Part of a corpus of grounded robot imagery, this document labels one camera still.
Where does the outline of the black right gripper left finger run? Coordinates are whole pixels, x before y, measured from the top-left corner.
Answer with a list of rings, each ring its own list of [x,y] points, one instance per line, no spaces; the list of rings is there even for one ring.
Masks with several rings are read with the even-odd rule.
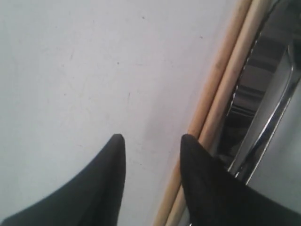
[[[125,184],[125,140],[114,134],[72,180],[3,226],[115,226]]]

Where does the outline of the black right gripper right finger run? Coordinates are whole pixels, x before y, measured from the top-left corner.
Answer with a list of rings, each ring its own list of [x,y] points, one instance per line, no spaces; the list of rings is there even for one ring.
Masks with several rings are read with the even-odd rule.
[[[299,226],[300,214],[238,181],[190,134],[181,138],[180,171],[194,226]]]

